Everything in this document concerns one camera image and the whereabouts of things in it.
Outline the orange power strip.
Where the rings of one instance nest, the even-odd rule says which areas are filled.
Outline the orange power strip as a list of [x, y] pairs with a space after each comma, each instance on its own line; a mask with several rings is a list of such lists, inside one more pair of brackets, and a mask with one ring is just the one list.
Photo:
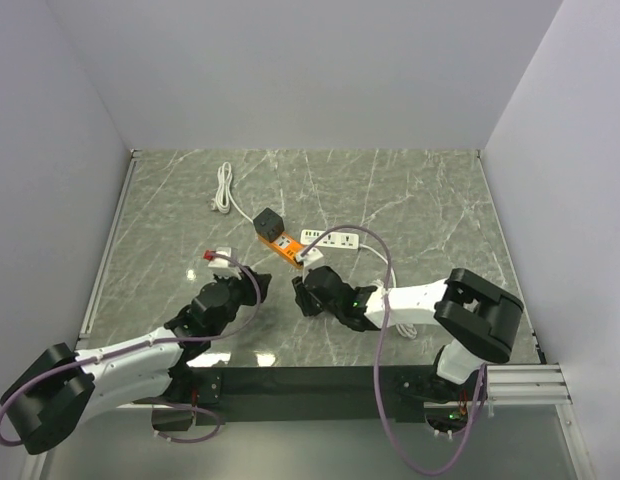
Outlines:
[[302, 268], [302, 264], [297, 261], [296, 256], [303, 251], [304, 246], [286, 232], [283, 232], [273, 241], [268, 241], [261, 235], [257, 235], [257, 238], [287, 263], [297, 269]]

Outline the black cube power adapter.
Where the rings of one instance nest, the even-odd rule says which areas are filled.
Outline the black cube power adapter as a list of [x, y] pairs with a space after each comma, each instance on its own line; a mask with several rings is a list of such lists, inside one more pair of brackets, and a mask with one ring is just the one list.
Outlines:
[[257, 235], [266, 243], [272, 243], [285, 230], [283, 218], [270, 208], [264, 208], [253, 220]]

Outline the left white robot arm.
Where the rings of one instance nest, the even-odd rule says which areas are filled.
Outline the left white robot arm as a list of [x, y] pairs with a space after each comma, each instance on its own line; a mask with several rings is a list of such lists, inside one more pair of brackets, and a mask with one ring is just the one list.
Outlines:
[[189, 361], [228, 337], [242, 307], [266, 299], [269, 274], [246, 270], [216, 277], [177, 315], [141, 337], [109, 347], [47, 348], [0, 399], [0, 444], [47, 452], [81, 423], [121, 405], [156, 398], [176, 402], [190, 391]]

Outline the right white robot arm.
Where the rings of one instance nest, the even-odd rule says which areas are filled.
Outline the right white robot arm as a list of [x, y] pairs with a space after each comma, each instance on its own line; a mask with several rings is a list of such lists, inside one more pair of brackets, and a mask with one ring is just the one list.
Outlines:
[[293, 278], [292, 286], [304, 316], [329, 313], [357, 332], [381, 329], [384, 297], [389, 327], [441, 326], [452, 341], [431, 368], [406, 379], [409, 395], [434, 403], [457, 400], [482, 364], [510, 361], [524, 311], [516, 296], [464, 268], [430, 284], [386, 289], [381, 283], [352, 287], [322, 266]]

